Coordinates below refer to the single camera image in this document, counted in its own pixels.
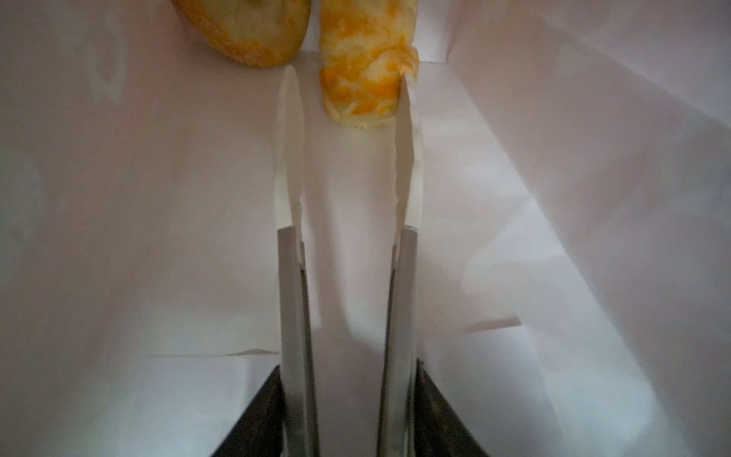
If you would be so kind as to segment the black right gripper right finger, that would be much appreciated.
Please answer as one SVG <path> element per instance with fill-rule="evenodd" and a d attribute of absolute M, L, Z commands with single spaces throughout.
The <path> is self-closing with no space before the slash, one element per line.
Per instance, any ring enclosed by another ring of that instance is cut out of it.
<path fill-rule="evenodd" d="M 419 457 L 488 457 L 417 361 L 414 389 L 414 448 Z"/>

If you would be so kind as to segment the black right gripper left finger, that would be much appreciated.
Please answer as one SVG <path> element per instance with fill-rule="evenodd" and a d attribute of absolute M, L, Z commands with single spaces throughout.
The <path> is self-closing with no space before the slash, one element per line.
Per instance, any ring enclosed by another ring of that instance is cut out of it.
<path fill-rule="evenodd" d="M 212 457 L 280 457 L 285 396 L 276 366 Z"/>

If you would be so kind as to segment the striped fake bread roll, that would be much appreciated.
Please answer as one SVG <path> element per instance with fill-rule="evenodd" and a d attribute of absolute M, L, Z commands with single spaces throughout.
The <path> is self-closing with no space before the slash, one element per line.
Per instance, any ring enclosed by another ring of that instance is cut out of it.
<path fill-rule="evenodd" d="M 320 84 L 331 119 L 357 129 L 390 120 L 404 75 L 417 76 L 413 0 L 323 1 Z"/>

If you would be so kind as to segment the steel tongs with white tips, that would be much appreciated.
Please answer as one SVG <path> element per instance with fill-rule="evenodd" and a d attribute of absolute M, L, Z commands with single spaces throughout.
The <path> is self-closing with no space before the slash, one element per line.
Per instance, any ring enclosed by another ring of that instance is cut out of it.
<path fill-rule="evenodd" d="M 416 84 L 370 131 L 278 94 L 274 207 L 289 456 L 409 454 L 414 277 L 423 194 Z"/>

